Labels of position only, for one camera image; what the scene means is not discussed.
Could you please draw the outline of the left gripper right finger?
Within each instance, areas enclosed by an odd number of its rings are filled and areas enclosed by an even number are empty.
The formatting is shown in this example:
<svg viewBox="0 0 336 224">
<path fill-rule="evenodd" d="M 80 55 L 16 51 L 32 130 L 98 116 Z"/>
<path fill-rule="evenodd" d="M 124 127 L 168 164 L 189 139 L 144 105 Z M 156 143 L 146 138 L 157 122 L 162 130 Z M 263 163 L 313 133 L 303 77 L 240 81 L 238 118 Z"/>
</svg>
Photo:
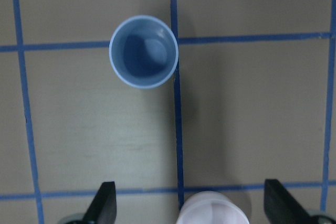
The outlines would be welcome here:
<svg viewBox="0 0 336 224">
<path fill-rule="evenodd" d="M 264 212 L 272 224 L 315 223 L 315 220 L 277 179 L 265 180 Z"/>
</svg>

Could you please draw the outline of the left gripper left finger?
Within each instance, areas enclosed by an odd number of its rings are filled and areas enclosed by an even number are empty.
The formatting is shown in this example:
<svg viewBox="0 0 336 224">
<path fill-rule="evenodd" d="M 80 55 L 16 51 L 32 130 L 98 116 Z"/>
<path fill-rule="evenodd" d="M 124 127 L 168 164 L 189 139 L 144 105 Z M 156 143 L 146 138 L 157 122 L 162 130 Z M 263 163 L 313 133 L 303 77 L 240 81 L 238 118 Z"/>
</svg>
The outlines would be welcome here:
<svg viewBox="0 0 336 224">
<path fill-rule="evenodd" d="M 115 223 L 117 200 L 114 182 L 103 182 L 82 218 L 84 223 Z"/>
</svg>

